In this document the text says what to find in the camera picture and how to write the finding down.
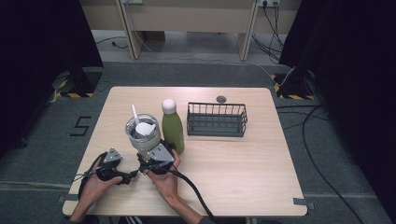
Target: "green bottle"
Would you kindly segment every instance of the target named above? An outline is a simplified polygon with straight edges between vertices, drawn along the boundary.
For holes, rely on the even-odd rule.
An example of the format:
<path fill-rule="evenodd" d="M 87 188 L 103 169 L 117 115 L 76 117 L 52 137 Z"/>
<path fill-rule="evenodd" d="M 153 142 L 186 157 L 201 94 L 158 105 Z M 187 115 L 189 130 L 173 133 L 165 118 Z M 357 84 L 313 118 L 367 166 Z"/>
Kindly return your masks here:
<path fill-rule="evenodd" d="M 172 99 L 163 101 L 163 138 L 167 143 L 174 143 L 176 152 L 184 151 L 183 125 L 176 110 L 176 102 Z"/>

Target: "table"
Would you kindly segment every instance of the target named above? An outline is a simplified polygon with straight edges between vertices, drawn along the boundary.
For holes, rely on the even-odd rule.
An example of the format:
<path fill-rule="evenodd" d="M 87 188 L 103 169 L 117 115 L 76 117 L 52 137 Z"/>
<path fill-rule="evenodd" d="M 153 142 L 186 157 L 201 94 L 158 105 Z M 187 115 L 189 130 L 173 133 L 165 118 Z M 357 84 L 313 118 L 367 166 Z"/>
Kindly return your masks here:
<path fill-rule="evenodd" d="M 239 58 L 245 61 L 257 0 L 145 0 L 142 5 L 117 0 L 133 59 L 142 49 L 140 31 L 236 33 Z"/>
<path fill-rule="evenodd" d="M 246 104 L 244 137 L 188 136 L 188 102 L 215 103 L 225 96 L 228 104 Z M 106 99 L 77 173 L 82 174 L 102 152 L 114 147 L 122 156 L 118 169 L 135 170 L 136 150 L 124 127 L 139 114 L 162 121 L 162 101 L 175 99 L 185 134 L 179 171 L 200 190 L 207 206 L 218 217 L 297 217 L 305 215 L 300 184 L 276 113 L 271 92 L 264 88 L 114 87 Z M 69 193 L 77 194 L 79 181 Z M 179 180 L 179 193 L 198 213 L 206 215 L 194 191 Z M 71 215 L 76 201 L 64 203 Z M 151 180 L 139 174 L 130 185 L 114 186 L 89 211 L 102 216 L 177 216 L 161 198 Z"/>

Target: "white bottle cap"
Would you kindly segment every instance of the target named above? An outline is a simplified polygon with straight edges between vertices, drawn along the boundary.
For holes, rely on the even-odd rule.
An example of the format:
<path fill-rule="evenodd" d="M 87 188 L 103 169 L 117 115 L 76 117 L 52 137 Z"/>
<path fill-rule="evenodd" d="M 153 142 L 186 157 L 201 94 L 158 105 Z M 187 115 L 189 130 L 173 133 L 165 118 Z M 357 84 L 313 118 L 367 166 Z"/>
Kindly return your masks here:
<path fill-rule="evenodd" d="M 176 112 L 176 102 L 172 99 L 166 99 L 163 101 L 163 113 L 173 114 Z"/>

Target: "black curtain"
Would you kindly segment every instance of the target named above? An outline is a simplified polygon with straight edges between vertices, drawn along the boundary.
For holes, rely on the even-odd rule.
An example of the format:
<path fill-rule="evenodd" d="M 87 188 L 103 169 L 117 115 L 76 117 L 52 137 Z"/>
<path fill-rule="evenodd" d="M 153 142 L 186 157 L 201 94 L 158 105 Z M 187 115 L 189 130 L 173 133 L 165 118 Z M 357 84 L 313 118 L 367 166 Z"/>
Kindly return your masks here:
<path fill-rule="evenodd" d="M 78 0 L 4 0 L 0 29 L 1 157 L 27 134 L 60 73 L 103 63 Z"/>
<path fill-rule="evenodd" d="M 340 136 L 396 223 L 395 15 L 394 0 L 303 0 L 280 63 L 314 71 Z"/>

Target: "floor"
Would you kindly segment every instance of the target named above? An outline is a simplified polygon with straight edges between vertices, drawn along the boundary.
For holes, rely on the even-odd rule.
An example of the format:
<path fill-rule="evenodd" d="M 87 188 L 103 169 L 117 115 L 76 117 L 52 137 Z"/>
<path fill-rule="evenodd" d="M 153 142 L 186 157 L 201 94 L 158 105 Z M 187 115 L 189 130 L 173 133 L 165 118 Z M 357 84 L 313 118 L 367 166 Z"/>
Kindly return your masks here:
<path fill-rule="evenodd" d="M 97 47 L 104 62 L 126 63 L 253 63 L 258 65 L 276 65 L 256 43 L 250 42 L 245 62 L 239 60 L 235 34 L 166 32 L 165 41 L 148 41 L 138 60 L 132 60 L 123 31 L 92 31 Z M 257 35 L 259 41 L 270 46 L 272 35 Z M 279 36 L 283 41 L 285 35 Z M 280 50 L 275 42 L 272 49 Z"/>

